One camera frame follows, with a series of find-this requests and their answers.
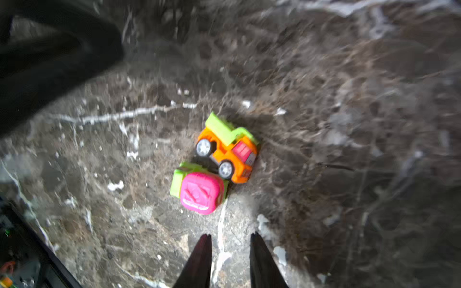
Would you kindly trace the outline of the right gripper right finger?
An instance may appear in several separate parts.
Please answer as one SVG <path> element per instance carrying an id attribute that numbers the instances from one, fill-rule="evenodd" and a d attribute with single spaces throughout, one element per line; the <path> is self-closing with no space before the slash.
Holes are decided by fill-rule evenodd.
<path id="1" fill-rule="evenodd" d="M 252 288 L 288 288 L 262 236 L 250 240 L 250 279 Z"/>

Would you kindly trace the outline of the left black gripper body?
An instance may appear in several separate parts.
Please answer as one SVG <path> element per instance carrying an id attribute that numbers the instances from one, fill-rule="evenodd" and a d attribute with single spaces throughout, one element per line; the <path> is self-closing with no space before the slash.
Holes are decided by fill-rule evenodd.
<path id="1" fill-rule="evenodd" d="M 11 43 L 15 16 L 56 33 Z M 120 30 L 82 1 L 1 1 L 1 135 L 123 57 Z"/>

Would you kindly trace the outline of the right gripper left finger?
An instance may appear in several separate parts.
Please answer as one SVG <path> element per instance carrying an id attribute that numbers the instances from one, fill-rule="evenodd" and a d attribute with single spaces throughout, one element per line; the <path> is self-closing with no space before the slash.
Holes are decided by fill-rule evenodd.
<path id="1" fill-rule="evenodd" d="M 203 234 L 194 247 L 173 288 L 209 288 L 212 265 L 212 238 Z"/>

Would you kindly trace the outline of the green pink toy car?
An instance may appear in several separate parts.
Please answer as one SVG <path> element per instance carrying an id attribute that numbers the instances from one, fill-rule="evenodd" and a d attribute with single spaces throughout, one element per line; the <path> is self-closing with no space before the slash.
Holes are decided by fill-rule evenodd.
<path id="1" fill-rule="evenodd" d="M 209 215 L 226 199 L 228 188 L 228 180 L 199 164 L 182 162 L 174 170 L 170 195 L 186 209 Z"/>

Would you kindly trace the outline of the orange green dump truck toy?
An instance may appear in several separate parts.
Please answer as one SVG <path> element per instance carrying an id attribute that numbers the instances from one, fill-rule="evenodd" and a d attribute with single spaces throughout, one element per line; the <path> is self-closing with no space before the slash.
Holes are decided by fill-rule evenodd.
<path id="1" fill-rule="evenodd" d="M 234 127 L 214 112 L 205 121 L 196 153 L 218 166 L 218 175 L 234 184 L 245 184 L 258 156 L 259 141 L 244 127 Z"/>

